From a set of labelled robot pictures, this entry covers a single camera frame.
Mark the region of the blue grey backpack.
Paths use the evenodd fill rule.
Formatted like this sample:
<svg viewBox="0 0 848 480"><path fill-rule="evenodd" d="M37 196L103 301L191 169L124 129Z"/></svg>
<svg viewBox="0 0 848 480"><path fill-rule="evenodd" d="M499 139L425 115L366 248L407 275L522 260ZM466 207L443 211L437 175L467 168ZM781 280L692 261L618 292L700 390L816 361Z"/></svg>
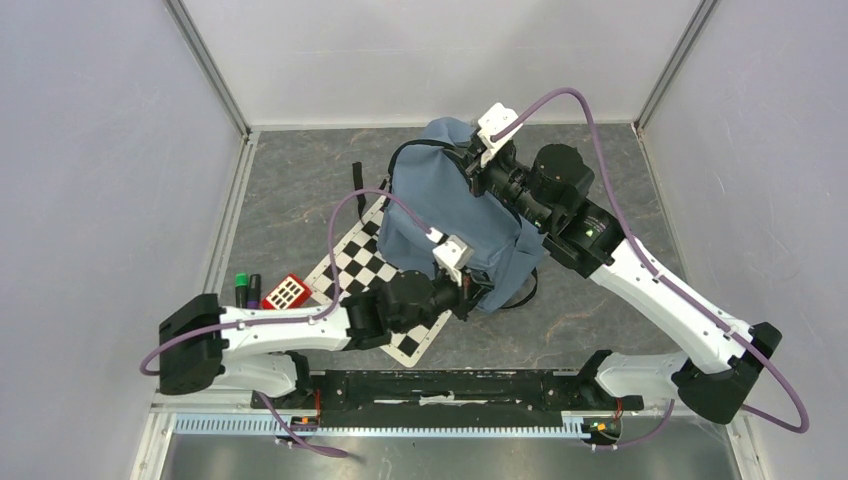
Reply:
<svg viewBox="0 0 848 480"><path fill-rule="evenodd" d="M538 292L537 267L545 255L543 237L527 220L507 210L495 197L475 197L444 146L471 139L472 127L459 119L431 121L390 160L389 185L394 195L384 209L377 249L399 270L436 273L434 242L418 227L422 220L446 235L455 235L473 250L469 268L484 271L493 290L478 303L492 313L529 303Z"/></svg>

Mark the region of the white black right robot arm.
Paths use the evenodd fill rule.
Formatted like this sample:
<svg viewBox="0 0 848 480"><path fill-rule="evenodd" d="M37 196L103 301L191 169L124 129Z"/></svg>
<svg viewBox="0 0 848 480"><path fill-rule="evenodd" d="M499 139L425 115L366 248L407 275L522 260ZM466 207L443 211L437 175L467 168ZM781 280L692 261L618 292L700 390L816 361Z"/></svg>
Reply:
<svg viewBox="0 0 848 480"><path fill-rule="evenodd" d="M620 221L588 199L593 171L564 144L540 149L531 166L512 141L473 132L460 156L475 196L491 195L529 222L561 266L616 294L668 335L679 352L628 356L597 352L577 382L580 400L602 408L615 397L677 400L702 418L729 423L782 340L768 322L750 325L669 272Z"/></svg>

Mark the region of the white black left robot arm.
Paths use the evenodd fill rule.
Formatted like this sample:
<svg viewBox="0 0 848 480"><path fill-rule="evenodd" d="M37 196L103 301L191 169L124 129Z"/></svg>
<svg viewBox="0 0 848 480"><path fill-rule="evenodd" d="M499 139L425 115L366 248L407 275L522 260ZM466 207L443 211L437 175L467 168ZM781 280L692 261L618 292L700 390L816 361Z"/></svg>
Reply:
<svg viewBox="0 0 848 480"><path fill-rule="evenodd" d="M200 294L158 327L158 390L178 396L226 386L302 407L314 394L303 351L382 347L445 312L466 316L493 286L483 271L433 279L406 271L336 305L287 310L222 306L217 295Z"/></svg>

